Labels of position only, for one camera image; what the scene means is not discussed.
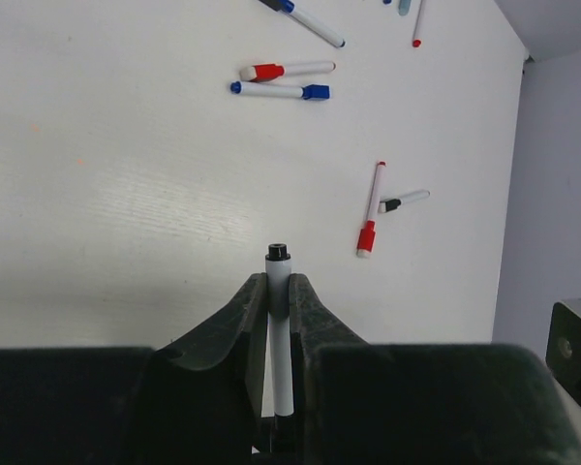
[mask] marker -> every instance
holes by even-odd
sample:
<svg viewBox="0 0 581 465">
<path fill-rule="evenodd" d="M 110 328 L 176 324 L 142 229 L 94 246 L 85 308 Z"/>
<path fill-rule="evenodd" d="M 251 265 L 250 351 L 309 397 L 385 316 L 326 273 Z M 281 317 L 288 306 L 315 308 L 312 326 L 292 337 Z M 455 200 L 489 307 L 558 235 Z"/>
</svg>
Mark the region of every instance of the marker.
<svg viewBox="0 0 581 465">
<path fill-rule="evenodd" d="M 398 15 L 406 16 L 411 8 L 411 0 L 400 0 L 398 3 Z"/>
<path fill-rule="evenodd" d="M 238 80 L 230 85 L 230 92 L 240 95 L 257 95 L 260 97 L 286 97 L 289 99 L 327 100 L 329 86 L 312 84 L 305 87 L 290 85 L 269 85 Z"/>
<path fill-rule="evenodd" d="M 282 76 L 317 75 L 331 73 L 336 69 L 333 61 L 315 61 L 312 63 L 297 63 L 294 65 L 278 65 L 275 63 L 266 65 L 248 66 L 239 71 L 241 80 L 251 82 L 263 82 Z"/>
<path fill-rule="evenodd" d="M 287 15 L 294 18 L 297 22 L 303 24 L 305 27 L 310 29 L 316 35 L 328 41 L 334 47 L 344 47 L 345 40 L 338 33 L 332 31 L 327 26 L 325 26 L 318 19 L 310 15 L 309 13 L 298 8 L 291 0 L 260 0 L 270 9 L 279 12 L 282 11 Z"/>
<path fill-rule="evenodd" d="M 414 191 L 404 196 L 400 196 L 398 199 L 390 199 L 389 201 L 381 201 L 379 203 L 379 213 L 387 213 L 388 211 L 393 211 L 401 205 L 406 205 L 407 203 L 423 201 L 430 197 L 430 192 L 422 189 L 421 191 Z"/>
<path fill-rule="evenodd" d="M 424 23 L 424 4 L 425 0 L 419 0 L 419 10 L 417 11 L 417 19 L 415 20 L 415 29 L 413 30 L 413 48 L 418 48 L 422 45 L 422 24 Z"/>
<path fill-rule="evenodd" d="M 289 280 L 291 255 L 286 244 L 269 245 L 264 258 L 269 298 L 269 350 L 273 376 L 274 440 L 283 443 L 293 434 L 291 318 Z"/>
<path fill-rule="evenodd" d="M 377 221 L 377 211 L 379 210 L 379 200 L 381 198 L 381 177 L 385 162 L 377 163 L 375 180 L 372 184 L 372 193 L 370 194 L 370 205 L 368 206 L 368 216 L 366 224 L 359 233 L 357 241 L 357 256 L 361 259 L 369 259 L 372 253 L 372 247 L 375 245 L 375 225 Z"/>
</svg>

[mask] black device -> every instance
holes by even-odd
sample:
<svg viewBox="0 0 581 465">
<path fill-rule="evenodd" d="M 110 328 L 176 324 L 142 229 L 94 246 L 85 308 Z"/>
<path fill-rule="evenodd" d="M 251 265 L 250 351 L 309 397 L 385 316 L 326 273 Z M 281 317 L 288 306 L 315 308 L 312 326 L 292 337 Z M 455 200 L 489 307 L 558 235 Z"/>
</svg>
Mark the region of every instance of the black device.
<svg viewBox="0 0 581 465">
<path fill-rule="evenodd" d="M 370 345 L 302 274 L 289 283 L 294 431 L 276 445 L 260 415 L 266 289 L 252 275 L 156 352 L 0 350 L 0 464 L 581 463 L 530 352 Z"/>
<path fill-rule="evenodd" d="M 581 407 L 581 298 L 553 306 L 546 362 L 555 379 Z"/>
</svg>

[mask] blue marker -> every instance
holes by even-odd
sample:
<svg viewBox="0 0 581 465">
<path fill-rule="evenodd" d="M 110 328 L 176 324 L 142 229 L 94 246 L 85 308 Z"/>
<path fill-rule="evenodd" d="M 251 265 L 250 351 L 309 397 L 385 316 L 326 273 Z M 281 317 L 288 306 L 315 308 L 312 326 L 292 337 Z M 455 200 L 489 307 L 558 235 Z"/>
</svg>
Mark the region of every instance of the blue marker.
<svg viewBox="0 0 581 465">
<path fill-rule="evenodd" d="M 327 100 L 329 86 L 312 84 L 305 87 L 290 85 L 258 84 L 238 80 L 230 85 L 230 92 L 240 95 L 257 95 L 261 97 L 286 97 L 289 99 Z"/>
<path fill-rule="evenodd" d="M 297 22 L 303 24 L 316 35 L 322 37 L 334 47 L 344 47 L 345 40 L 336 32 L 329 29 L 318 19 L 310 15 L 309 13 L 301 10 L 297 7 L 291 0 L 260 0 L 267 7 L 271 8 L 276 12 L 284 12 L 290 17 L 294 18 Z"/>
<path fill-rule="evenodd" d="M 398 4 L 398 15 L 406 16 L 409 14 L 409 9 L 411 8 L 411 0 L 400 0 Z"/>
</svg>

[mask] blue marker cap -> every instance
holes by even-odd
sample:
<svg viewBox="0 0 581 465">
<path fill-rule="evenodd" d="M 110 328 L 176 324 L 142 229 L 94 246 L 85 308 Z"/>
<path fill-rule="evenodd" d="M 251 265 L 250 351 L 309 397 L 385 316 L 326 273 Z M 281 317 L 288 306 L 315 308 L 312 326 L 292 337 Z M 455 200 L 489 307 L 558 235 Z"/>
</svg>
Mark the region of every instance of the blue marker cap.
<svg viewBox="0 0 581 465">
<path fill-rule="evenodd" d="M 240 94 L 241 93 L 241 82 L 240 81 L 233 82 L 230 85 L 230 92 L 232 92 L 233 94 Z"/>
<path fill-rule="evenodd" d="M 294 10 L 294 3 L 292 3 L 291 0 L 280 0 L 280 6 L 282 7 L 282 10 L 284 11 L 284 13 L 292 13 L 292 10 Z"/>
<path fill-rule="evenodd" d="M 303 88 L 303 100 L 327 100 L 329 99 L 329 86 L 312 84 Z"/>
</svg>

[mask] held marker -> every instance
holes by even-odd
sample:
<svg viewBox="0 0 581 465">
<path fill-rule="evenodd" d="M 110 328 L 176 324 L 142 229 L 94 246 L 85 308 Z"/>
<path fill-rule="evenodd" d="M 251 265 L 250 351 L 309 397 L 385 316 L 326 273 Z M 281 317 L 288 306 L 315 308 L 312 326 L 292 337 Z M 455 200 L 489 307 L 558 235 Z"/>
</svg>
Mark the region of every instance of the held marker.
<svg viewBox="0 0 581 465">
<path fill-rule="evenodd" d="M 269 297 L 269 349 L 273 377 L 273 435 L 278 440 L 292 435 L 294 403 L 292 397 L 291 318 L 289 280 L 291 255 L 286 244 L 269 245 L 264 258 Z"/>
</svg>

